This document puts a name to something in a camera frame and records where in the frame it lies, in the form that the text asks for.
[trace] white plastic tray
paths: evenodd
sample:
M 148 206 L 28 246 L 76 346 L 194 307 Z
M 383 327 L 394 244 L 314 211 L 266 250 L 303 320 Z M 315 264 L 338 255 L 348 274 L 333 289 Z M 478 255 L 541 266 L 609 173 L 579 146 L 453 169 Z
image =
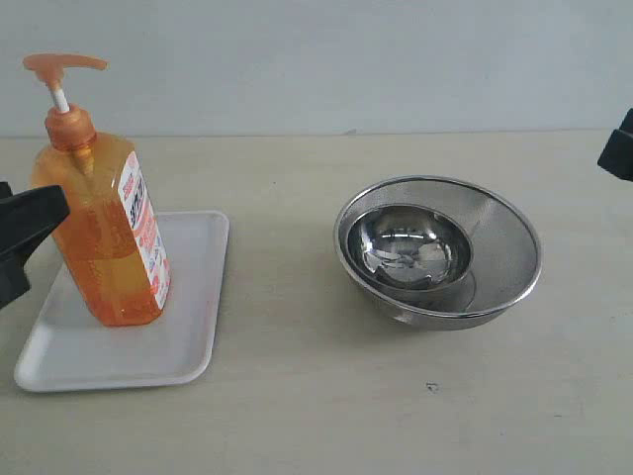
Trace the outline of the white plastic tray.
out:
M 214 211 L 158 215 L 172 282 L 163 314 L 141 327 L 103 327 L 65 265 L 57 274 L 15 370 L 27 391 L 184 384 L 211 361 L 228 219 Z

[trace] beige table surface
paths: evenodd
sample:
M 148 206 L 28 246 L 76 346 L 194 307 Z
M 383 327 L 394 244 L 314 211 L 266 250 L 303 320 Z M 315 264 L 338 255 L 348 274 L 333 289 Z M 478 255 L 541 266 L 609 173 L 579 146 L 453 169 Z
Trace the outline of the beige table surface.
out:
M 33 290 L 0 311 L 0 474 L 631 473 L 633 183 L 595 165 L 608 135 L 137 139 L 155 208 L 231 221 L 211 366 L 181 387 L 19 390 L 61 262 L 47 240 Z M 44 143 L 0 140 L 15 192 Z M 331 228 L 353 193 L 404 174 L 523 210 L 545 252 L 533 294 L 462 332 L 376 316 Z

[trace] mesh strainer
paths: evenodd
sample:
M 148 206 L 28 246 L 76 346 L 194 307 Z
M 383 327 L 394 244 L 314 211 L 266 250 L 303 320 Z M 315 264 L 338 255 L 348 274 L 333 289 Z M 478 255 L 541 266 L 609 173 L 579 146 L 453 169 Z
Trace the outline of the mesh strainer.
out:
M 473 251 L 468 291 L 450 312 L 416 307 L 370 285 L 349 261 L 354 223 L 378 207 L 411 204 L 437 210 L 467 233 Z M 350 200 L 334 226 L 338 257 L 348 274 L 389 316 L 432 330 L 481 325 L 527 296 L 541 271 L 541 247 L 527 219 L 499 195 L 477 185 L 437 176 L 405 176 L 373 185 Z

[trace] soap dispenser bottle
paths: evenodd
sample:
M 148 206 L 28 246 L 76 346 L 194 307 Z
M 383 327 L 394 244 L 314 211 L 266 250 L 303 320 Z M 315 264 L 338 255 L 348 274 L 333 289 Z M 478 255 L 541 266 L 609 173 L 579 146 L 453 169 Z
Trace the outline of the soap dispenser bottle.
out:
M 24 59 L 54 103 L 45 119 L 50 145 L 36 159 L 32 183 L 64 191 L 70 215 L 53 237 L 92 314 L 106 326 L 143 325 L 162 312 L 170 266 L 135 147 L 96 132 L 61 89 L 64 67 L 106 65 L 76 54 Z

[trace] white label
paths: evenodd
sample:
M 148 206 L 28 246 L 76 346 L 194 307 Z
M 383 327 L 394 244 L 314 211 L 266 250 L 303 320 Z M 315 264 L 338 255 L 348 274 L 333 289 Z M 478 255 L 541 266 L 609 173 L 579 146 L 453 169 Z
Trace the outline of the white label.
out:
M 119 196 L 147 272 L 151 293 L 158 308 L 162 309 L 169 290 L 169 261 L 134 151 L 128 155 L 123 167 L 119 181 Z

